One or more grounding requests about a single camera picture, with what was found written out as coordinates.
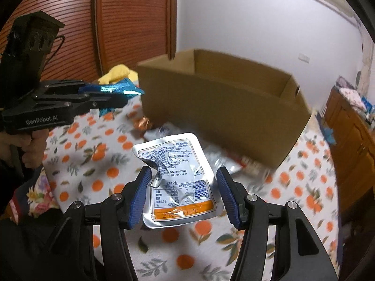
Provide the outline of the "left hand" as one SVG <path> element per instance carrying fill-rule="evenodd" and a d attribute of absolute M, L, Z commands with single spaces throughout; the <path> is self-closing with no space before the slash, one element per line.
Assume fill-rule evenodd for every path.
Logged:
<path fill-rule="evenodd" d="M 48 129 L 34 131 L 32 135 L 16 134 L 10 135 L 5 131 L 1 132 L 1 160 L 9 165 L 12 164 L 11 145 L 20 147 L 24 152 L 22 162 L 27 168 L 36 169 L 43 161 L 46 149 L 46 140 L 49 136 Z"/>

